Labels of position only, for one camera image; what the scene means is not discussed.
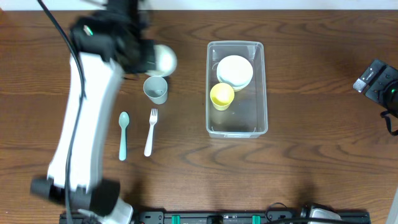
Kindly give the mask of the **white plastic cup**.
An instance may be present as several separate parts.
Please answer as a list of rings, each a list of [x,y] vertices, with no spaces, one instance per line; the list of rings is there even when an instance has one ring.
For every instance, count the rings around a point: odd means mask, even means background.
[[[177,56],[167,45],[154,45],[155,68],[146,71],[146,75],[156,77],[170,76],[177,68]]]

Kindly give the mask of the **yellow plastic cup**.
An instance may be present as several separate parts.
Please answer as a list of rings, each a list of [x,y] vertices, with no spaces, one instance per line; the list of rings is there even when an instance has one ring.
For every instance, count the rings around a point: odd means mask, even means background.
[[[218,83],[210,90],[210,100],[216,110],[224,111],[234,100],[234,90],[227,83]]]

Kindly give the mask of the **white plastic bowl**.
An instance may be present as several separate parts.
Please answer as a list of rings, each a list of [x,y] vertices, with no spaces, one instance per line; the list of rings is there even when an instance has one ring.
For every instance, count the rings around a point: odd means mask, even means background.
[[[230,55],[223,58],[217,65],[216,75],[220,82],[232,87],[241,87],[250,82],[254,74],[249,60],[242,56]]]

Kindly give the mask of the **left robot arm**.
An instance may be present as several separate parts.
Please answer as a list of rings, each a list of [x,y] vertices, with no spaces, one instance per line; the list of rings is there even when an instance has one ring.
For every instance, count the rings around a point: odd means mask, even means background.
[[[81,16],[62,37],[70,50],[70,91],[62,132],[45,177],[30,191],[90,222],[130,223],[133,207],[120,184],[102,175],[103,151],[114,101],[127,73],[155,68],[154,42],[142,38],[137,1],[108,1],[103,10]]]

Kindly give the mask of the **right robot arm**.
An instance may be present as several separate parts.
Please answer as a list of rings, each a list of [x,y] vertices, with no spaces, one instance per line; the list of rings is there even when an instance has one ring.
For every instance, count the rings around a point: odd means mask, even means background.
[[[397,117],[397,69],[375,59],[355,81],[353,88],[384,108],[380,117],[385,120],[390,135],[397,136],[392,129],[391,117]],[[366,212],[337,212],[328,207],[312,204],[300,212],[302,223],[370,223]]]

